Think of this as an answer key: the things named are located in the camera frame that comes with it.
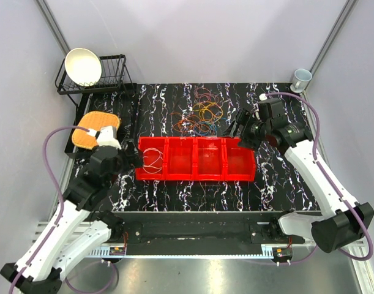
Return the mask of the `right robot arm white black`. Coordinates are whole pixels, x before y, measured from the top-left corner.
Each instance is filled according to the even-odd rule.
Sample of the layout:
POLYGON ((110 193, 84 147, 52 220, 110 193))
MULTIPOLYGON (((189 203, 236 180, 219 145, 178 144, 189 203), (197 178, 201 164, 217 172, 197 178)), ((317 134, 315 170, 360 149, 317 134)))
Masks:
POLYGON ((360 203, 352 196, 316 150, 308 127, 288 122, 279 112, 273 117, 259 118, 242 108, 224 132, 226 137, 239 135, 239 146, 256 151, 266 141, 297 170, 318 202, 321 214, 282 214, 269 227, 269 236, 282 243, 290 235, 312 239, 325 253, 366 238, 368 249, 373 243, 368 227, 374 217, 369 203, 360 203))

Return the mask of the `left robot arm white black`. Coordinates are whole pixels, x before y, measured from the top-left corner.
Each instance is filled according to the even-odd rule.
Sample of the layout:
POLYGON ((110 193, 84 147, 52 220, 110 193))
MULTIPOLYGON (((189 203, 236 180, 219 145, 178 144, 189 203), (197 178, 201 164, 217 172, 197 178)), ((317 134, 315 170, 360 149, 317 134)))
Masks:
POLYGON ((90 251, 124 238, 124 221, 111 211, 96 215, 89 228, 73 242, 75 229, 95 211, 120 174, 140 168, 143 153, 132 139, 117 147, 99 146, 88 164, 71 180, 53 217, 31 248, 15 263, 6 263, 1 276, 10 282, 9 293, 57 293, 69 272, 90 251))

